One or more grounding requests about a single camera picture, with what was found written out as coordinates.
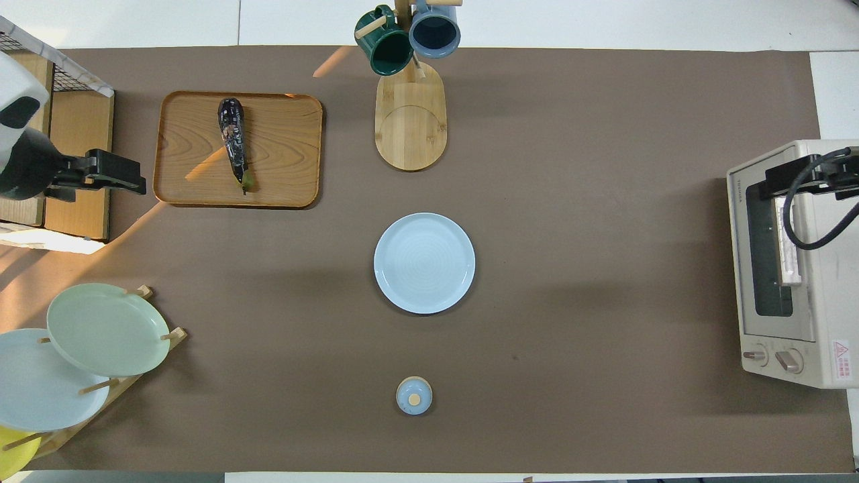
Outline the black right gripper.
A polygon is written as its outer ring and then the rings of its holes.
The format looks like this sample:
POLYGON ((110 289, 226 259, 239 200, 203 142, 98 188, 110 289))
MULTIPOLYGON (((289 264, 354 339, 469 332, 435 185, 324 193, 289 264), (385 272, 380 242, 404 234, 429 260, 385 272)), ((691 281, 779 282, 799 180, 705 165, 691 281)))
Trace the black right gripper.
POLYGON ((816 159, 797 159, 768 168, 765 171, 766 182, 760 183, 761 201, 785 196, 796 180, 799 180, 798 193, 831 193, 836 201, 845 201, 858 195, 857 159, 816 162, 816 159))

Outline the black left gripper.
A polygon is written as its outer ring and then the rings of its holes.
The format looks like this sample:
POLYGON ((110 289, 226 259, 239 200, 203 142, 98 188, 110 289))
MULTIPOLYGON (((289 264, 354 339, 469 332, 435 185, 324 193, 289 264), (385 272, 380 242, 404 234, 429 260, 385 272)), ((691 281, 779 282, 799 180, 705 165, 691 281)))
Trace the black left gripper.
POLYGON ((147 195, 140 164, 114 153, 92 149, 85 156, 60 157, 59 171, 47 186, 46 196, 74 202, 79 191, 121 190, 147 195))

